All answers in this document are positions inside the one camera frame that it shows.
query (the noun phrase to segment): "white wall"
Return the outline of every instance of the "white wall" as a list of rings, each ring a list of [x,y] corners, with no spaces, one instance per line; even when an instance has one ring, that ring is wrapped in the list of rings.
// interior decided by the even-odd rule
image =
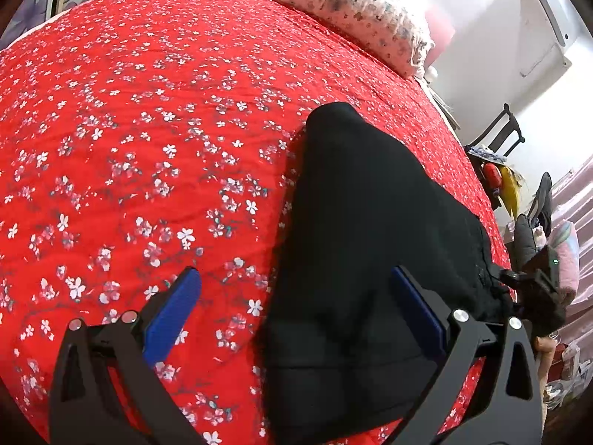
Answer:
[[[432,1],[448,14],[456,30],[461,31],[494,0]],[[561,0],[561,3],[580,32],[566,53],[572,66],[547,90],[544,86],[542,94],[535,95],[532,102],[516,113],[526,142],[511,153],[509,161],[526,179],[526,187],[522,189],[525,205],[536,191],[542,173],[549,172],[555,182],[593,153],[593,39],[570,1]],[[476,130],[475,134],[477,137],[480,132]],[[504,210],[497,211],[496,216],[501,224],[509,220]]]

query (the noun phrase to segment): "pink curtain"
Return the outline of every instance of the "pink curtain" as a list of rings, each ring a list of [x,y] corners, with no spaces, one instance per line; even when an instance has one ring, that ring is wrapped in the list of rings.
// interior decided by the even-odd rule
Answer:
[[[581,361],[593,359],[593,156],[555,185],[552,199],[552,224],[571,221],[579,238],[579,288],[560,334],[564,343],[577,340]]]

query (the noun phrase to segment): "silver bolt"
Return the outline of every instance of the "silver bolt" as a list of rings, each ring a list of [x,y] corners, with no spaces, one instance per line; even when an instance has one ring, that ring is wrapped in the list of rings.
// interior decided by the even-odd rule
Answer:
[[[465,310],[455,310],[453,311],[453,318],[460,323],[465,323],[470,318],[470,315]]]
[[[126,324],[131,324],[138,319],[138,313],[136,311],[125,311],[122,315],[122,321]]]
[[[81,326],[82,326],[82,321],[79,320],[78,318],[75,318],[68,323],[68,329],[70,331],[76,331],[76,330],[80,329]]]
[[[523,326],[523,323],[521,323],[521,320],[518,318],[515,318],[514,316],[509,319],[509,324],[511,325],[512,329],[521,329],[521,326]]]

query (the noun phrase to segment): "folded black garment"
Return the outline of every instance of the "folded black garment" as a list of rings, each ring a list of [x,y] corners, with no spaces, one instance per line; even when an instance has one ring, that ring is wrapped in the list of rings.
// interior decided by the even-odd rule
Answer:
[[[398,264],[452,309],[493,322],[512,312],[478,217],[350,105],[323,105],[307,120],[292,226],[260,330],[276,445],[394,421],[428,384],[436,365],[388,286]]]

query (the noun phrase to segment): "red floral bedsheet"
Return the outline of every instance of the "red floral bedsheet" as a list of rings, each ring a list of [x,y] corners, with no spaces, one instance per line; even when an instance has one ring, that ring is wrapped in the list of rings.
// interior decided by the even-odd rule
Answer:
[[[0,54],[0,376],[38,431],[70,319],[115,320],[194,265],[202,298],[156,372],[209,444],[268,442],[250,340],[291,210],[293,136],[336,100],[404,142],[508,263],[419,85],[276,0],[93,0]]]

